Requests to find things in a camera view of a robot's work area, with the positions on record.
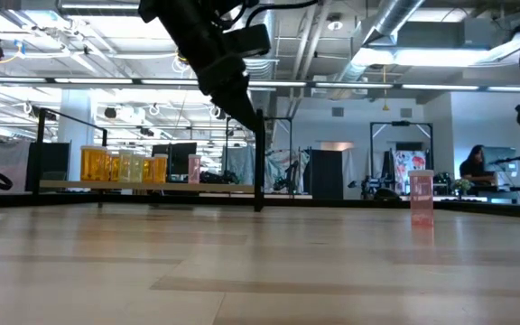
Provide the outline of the desk computer monitor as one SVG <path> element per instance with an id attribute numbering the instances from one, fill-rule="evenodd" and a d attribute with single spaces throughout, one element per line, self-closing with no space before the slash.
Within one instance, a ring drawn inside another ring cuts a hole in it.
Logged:
<path id="1" fill-rule="evenodd" d="M 498 172 L 506 176 L 515 177 L 518 173 L 516 149 L 513 147 L 483 147 L 483 163 L 487 172 Z"/>

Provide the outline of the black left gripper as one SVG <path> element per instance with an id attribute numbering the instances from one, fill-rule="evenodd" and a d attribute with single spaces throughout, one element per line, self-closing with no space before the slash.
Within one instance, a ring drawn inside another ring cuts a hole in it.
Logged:
<path id="1" fill-rule="evenodd" d="M 256 132 L 257 117 L 247 94 L 249 77 L 244 60 L 228 54 L 195 70 L 200 91 L 245 128 Z"/>

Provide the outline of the black aluminium rig frame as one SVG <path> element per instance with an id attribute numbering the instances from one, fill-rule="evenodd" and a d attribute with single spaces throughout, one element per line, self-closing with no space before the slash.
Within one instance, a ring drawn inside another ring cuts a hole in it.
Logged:
<path id="1" fill-rule="evenodd" d="M 165 204 L 191 206 L 245 206 L 254 207 L 255 198 L 236 197 L 196 197 L 196 196 L 134 196 L 115 194 L 0 194 L 0 208 L 53 206 L 84 203 L 121 203 L 121 204 Z M 294 208 L 343 208 L 343 209 L 408 209 L 406 201 L 375 200 L 301 200 L 301 199 L 269 199 L 265 197 L 261 207 L 294 207 Z M 436 211 L 458 211 L 520 218 L 520 205 L 504 205 L 493 203 L 435 201 Z"/>

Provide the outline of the thin black shelf frame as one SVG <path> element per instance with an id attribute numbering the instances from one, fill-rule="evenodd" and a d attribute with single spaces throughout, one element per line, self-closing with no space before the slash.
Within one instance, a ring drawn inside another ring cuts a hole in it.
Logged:
<path id="1" fill-rule="evenodd" d="M 257 109 L 256 112 L 258 128 L 255 132 L 255 176 L 254 187 L 255 192 L 252 200 L 252 205 L 255 212 L 261 212 L 265 206 L 265 116 L 262 109 Z M 35 177 L 35 185 L 33 194 L 39 194 L 40 176 Z"/>

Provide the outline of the small potted flower plant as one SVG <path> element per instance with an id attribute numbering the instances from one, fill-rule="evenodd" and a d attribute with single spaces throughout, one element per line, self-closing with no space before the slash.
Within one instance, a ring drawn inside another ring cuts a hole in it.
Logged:
<path id="1" fill-rule="evenodd" d="M 466 195 L 471 189 L 471 182 L 467 179 L 457 179 L 453 182 L 453 189 L 459 197 Z"/>

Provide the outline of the person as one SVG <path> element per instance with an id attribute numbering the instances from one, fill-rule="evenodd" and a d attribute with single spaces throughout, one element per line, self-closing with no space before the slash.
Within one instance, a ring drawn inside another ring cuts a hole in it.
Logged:
<path id="1" fill-rule="evenodd" d="M 460 177 L 477 186 L 492 186 L 496 184 L 497 176 L 485 170 L 483 148 L 480 144 L 472 147 L 467 159 L 460 165 Z"/>

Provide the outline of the wooden shelf board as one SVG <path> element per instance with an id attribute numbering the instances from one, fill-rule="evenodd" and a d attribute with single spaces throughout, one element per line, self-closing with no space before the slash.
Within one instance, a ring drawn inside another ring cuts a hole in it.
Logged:
<path id="1" fill-rule="evenodd" d="M 209 183 L 142 183 L 111 181 L 50 181 L 41 180 L 41 188 L 83 188 L 94 190 L 174 190 L 204 192 L 254 193 L 253 185 L 209 184 Z"/>

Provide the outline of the pale draped cloth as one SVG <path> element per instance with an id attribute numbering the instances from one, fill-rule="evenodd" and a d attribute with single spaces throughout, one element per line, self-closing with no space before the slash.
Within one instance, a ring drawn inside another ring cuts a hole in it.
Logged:
<path id="1" fill-rule="evenodd" d="M 270 150 L 265 154 L 265 190 L 287 192 L 288 184 L 296 193 L 304 192 L 303 174 L 309 154 L 296 150 Z"/>

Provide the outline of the long ceiling light strip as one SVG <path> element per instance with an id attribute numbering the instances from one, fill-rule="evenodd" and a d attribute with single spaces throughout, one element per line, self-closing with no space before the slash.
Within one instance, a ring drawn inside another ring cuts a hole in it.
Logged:
<path id="1" fill-rule="evenodd" d="M 52 77 L 0 77 L 0 84 L 21 86 L 74 86 L 89 88 L 196 88 L 196 79 L 127 79 L 127 78 L 52 78 Z M 251 88 L 325 88 L 325 89 L 382 89 L 382 90 L 442 90 L 442 91 L 485 91 L 499 93 L 520 93 L 520 86 L 477 86 L 439 84 L 387 84 L 370 82 L 326 82 L 326 81 L 284 81 L 251 80 Z"/>

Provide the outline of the black partition panel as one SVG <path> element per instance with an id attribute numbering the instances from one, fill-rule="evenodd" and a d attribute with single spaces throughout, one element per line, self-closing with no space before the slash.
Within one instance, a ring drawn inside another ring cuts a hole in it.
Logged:
<path id="1" fill-rule="evenodd" d="M 40 159 L 36 157 L 35 147 L 36 143 L 30 143 L 24 189 L 28 192 L 33 190 L 37 166 L 42 168 L 42 180 L 66 181 L 70 164 L 70 144 L 44 143 Z"/>

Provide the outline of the silver ventilation duct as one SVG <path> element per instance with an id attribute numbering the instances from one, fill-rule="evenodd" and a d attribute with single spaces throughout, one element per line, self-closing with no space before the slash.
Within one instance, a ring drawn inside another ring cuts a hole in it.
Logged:
<path id="1" fill-rule="evenodd" d="M 275 0 L 244 0 L 246 10 L 241 17 L 232 25 L 230 31 L 244 28 L 246 21 L 251 13 L 259 7 L 273 5 Z M 255 16 L 251 22 L 252 25 L 263 24 L 270 38 L 271 49 L 265 55 L 244 58 L 246 63 L 246 71 L 251 79 L 274 79 L 275 70 L 279 60 L 276 58 L 276 40 L 275 36 L 278 32 L 278 22 L 276 11 L 268 9 Z"/>
<path id="2" fill-rule="evenodd" d="M 372 62 L 365 63 L 365 46 L 378 39 L 396 41 L 398 31 L 419 9 L 425 0 L 381 0 L 375 15 L 357 23 L 350 43 L 350 59 L 334 77 L 337 82 L 354 82 L 360 79 Z"/>

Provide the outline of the white building column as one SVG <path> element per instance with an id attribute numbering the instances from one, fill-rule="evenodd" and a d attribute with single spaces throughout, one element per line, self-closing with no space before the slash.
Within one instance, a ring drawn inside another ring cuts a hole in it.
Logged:
<path id="1" fill-rule="evenodd" d="M 70 144 L 68 181 L 80 180 L 81 150 L 83 145 L 94 143 L 97 103 L 91 92 L 83 89 L 63 89 L 61 91 L 60 112 L 71 119 L 60 117 L 58 141 Z"/>

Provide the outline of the black tall cabinet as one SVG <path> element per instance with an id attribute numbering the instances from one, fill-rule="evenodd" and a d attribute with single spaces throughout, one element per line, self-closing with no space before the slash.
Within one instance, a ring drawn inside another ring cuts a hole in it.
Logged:
<path id="1" fill-rule="evenodd" d="M 323 150 L 312 152 L 311 195 L 316 200 L 343 199 L 341 152 Z"/>

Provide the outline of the colourful patterned cloth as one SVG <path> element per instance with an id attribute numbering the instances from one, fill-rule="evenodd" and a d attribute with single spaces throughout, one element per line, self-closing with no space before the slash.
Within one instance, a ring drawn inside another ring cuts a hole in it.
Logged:
<path id="1" fill-rule="evenodd" d="M 393 158 L 395 170 L 395 192 L 400 195 L 408 195 L 410 193 L 409 172 L 426 169 L 426 152 L 395 151 Z"/>

